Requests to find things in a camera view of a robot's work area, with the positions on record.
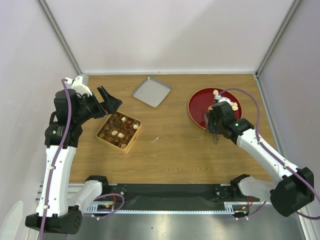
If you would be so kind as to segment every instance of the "cable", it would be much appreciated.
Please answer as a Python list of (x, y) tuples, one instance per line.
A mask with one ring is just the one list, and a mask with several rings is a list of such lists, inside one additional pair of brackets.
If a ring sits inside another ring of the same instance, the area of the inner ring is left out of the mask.
[[(308, 183), (305, 179), (303, 179), (298, 173), (296, 173), (291, 167), (289, 166), (285, 166), (285, 162), (282, 161), (280, 158), (278, 158), (272, 151), (269, 150), (269, 148), (267, 148), (263, 142), (260, 142), (260, 136), (259, 136), (259, 125), (260, 125), (260, 117), (261, 117), (261, 114), (260, 114), (260, 107), (259, 107), (259, 104), (257, 102), (257, 100), (247, 91), (245, 90), (242, 90), (242, 89), (239, 89), (239, 88), (227, 88), (223, 91), (221, 91), (219, 93), (219, 95), (223, 94), (224, 92), (226, 91), (230, 91), (230, 90), (235, 90), (235, 91), (239, 91), (239, 92), (242, 92), (246, 95), (248, 95), (255, 103), (255, 106), (256, 106), (256, 109), (257, 109), (257, 119), (256, 119), (256, 125), (255, 125), (255, 136), (256, 136), (256, 139), (258, 141), (258, 143), (260, 144), (260, 146), (270, 155), (272, 156), (278, 163), (280, 163), (282, 166), (284, 166), (286, 169), (288, 169), (289, 172), (291, 172), (295, 177), (297, 177), (303, 184), (305, 184), (307, 186), (307, 188), (309, 188), (311, 190), (311, 192), (315, 195), (315, 197), (317, 198), (317, 200), (319, 201), (320, 203), (320, 195), (316, 192), (315, 188), (312, 187), (310, 185), (310, 183)], [(259, 210), (261, 209), (258, 208), (258, 210), (256, 210), (254, 213), (252, 213), (251, 215), (255, 214), (256, 212), (258, 212)], [(298, 215), (306, 218), (306, 219), (310, 219), (310, 220), (320, 220), (320, 215), (319, 216), (307, 216), (307, 215), (304, 215), (303, 213), (300, 213), (300, 212), (296, 212)]]
[[(69, 95), (69, 91), (68, 91), (67, 85), (65, 83), (66, 81), (67, 81), (66, 79), (62, 79), (61, 80), (63, 88), (64, 88), (64, 92), (65, 92), (65, 95), (66, 95), (67, 103), (68, 103), (68, 116), (67, 116), (66, 126), (65, 126), (65, 129), (64, 129), (64, 133), (63, 133), (61, 142), (59, 144), (58, 149), (56, 150), (56, 152), (54, 154), (54, 157), (53, 157), (53, 160), (52, 160), (52, 163), (51, 163), (51, 167), (53, 167), (53, 168), (55, 167), (55, 164), (56, 164), (56, 161), (58, 159), (59, 153), (60, 153), (60, 151), (61, 151), (61, 149), (62, 149), (62, 147), (64, 145), (64, 142), (65, 142), (65, 140), (67, 138), (69, 127), (70, 127), (70, 122), (71, 122), (71, 99), (70, 99), (70, 95)], [(47, 183), (46, 183), (45, 197), (44, 197), (44, 205), (45, 206), (48, 205), (48, 202), (49, 202), (50, 185), (51, 185), (51, 181), (52, 181), (52, 175), (54, 173), (53, 170), (54, 169), (50, 169), (49, 170), (48, 180), (47, 180)], [(45, 239), (44, 231), (45, 231), (46, 217), (47, 217), (47, 208), (45, 208), (43, 210), (43, 216), (42, 216), (41, 226), (40, 226), (40, 240), (44, 240)]]
[(118, 197), (121, 198), (121, 205), (120, 205), (116, 210), (113, 210), (112, 212), (110, 212), (110, 213), (108, 213), (108, 214), (106, 214), (106, 215), (104, 215), (104, 216), (95, 216), (95, 215), (93, 215), (93, 214), (86, 214), (85, 216), (86, 216), (86, 217), (93, 217), (93, 218), (96, 217), (96, 219), (99, 220), (99, 219), (105, 219), (105, 218), (107, 218), (107, 217), (110, 217), (110, 216), (112, 216), (113, 214), (115, 214), (116, 212), (118, 212), (118, 211), (123, 207), (123, 205), (125, 204), (125, 198), (124, 198), (124, 196), (122, 196), (121, 194), (118, 194), (118, 193), (104, 194), (104, 195), (101, 195), (101, 196), (96, 197), (96, 198), (95, 198), (95, 201), (96, 201), (96, 200), (99, 200), (99, 199), (103, 199), (103, 198), (105, 198), (105, 197), (110, 197), (110, 196), (118, 196)]
[(247, 216), (243, 216), (243, 217), (236, 217), (235, 218), (235, 220), (242, 220), (242, 219), (246, 219), (246, 220), (248, 220), (248, 217), (250, 216), (253, 216), (253, 215), (255, 215), (257, 212), (259, 212), (265, 205), (266, 205), (266, 201), (264, 201), (263, 203), (262, 203), (262, 205), (261, 206), (259, 206), (258, 208), (257, 208), (257, 210), (255, 210), (253, 213), (250, 213), (249, 215), (247, 215)]
[(113, 206), (115, 206), (117, 203), (117, 197), (116, 196), (113, 196)]
[(248, 200), (248, 208), (250, 208), (254, 204), (254, 201), (251, 196), (247, 196), (246, 198)]

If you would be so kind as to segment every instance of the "metal base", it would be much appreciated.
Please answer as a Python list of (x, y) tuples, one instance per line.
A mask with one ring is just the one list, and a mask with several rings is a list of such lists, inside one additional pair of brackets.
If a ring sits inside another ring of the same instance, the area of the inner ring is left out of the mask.
[[(81, 189), (82, 184), (69, 184), (68, 199)], [(232, 190), (230, 184), (114, 184), (110, 191), (125, 197), (125, 203), (116, 214), (234, 214), (233, 205), (248, 205), (247, 197)], [(113, 205), (113, 197), (93, 202), (82, 209), (84, 214), (107, 214)], [(117, 199), (114, 209), (120, 206)], [(249, 209), (240, 208), (244, 214)]]
[[(46, 234), (46, 240), (64, 240)], [(231, 215), (115, 214), (99, 221), (84, 217), (68, 240), (305, 240), (297, 215), (283, 217), (271, 205), (249, 220)]]

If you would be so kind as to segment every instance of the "wooden tabletop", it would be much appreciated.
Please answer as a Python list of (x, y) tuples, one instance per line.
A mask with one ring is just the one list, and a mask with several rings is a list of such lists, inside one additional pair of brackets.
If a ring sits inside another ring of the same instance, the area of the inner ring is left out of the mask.
[[(110, 183), (229, 183), (249, 174), (270, 180), (264, 169), (231, 140), (212, 136), (197, 126), (189, 116), (190, 97), (203, 88), (241, 88), (260, 103), (260, 134), (274, 146), (260, 94), (251, 74), (155, 75), (172, 86), (171, 92), (153, 108), (132, 97), (146, 75), (90, 76), (89, 87), (102, 101), (97, 87), (104, 86), (123, 104), (119, 111), (142, 122), (142, 132), (128, 154), (104, 145), (96, 133), (106, 118), (90, 119), (83, 133), (71, 167), (70, 182), (84, 183), (89, 175), (107, 176)], [(257, 109), (245, 94), (233, 91), (241, 103), (243, 118), (256, 124)]]

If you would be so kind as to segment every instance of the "white wall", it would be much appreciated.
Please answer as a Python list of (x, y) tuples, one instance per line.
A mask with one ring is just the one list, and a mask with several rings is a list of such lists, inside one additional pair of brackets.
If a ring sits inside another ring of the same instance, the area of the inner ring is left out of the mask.
[[(287, 158), (314, 173), (320, 192), (320, 1), (302, 1), (262, 71), (271, 114)], [(312, 216), (320, 204), (311, 204)], [(320, 233), (320, 221), (313, 221)]]
[(255, 71), (293, 0), (47, 0), (85, 73)]
[(17, 201), (31, 214), (46, 162), (44, 132), (61, 79), (76, 75), (35, 0), (0, 3), (0, 227)]

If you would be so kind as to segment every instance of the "wooden box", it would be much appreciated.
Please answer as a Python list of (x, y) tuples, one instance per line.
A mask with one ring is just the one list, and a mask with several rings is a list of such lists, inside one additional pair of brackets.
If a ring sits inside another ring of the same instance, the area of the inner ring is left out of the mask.
[(107, 118), (96, 137), (102, 143), (127, 154), (141, 130), (141, 121), (117, 111)]

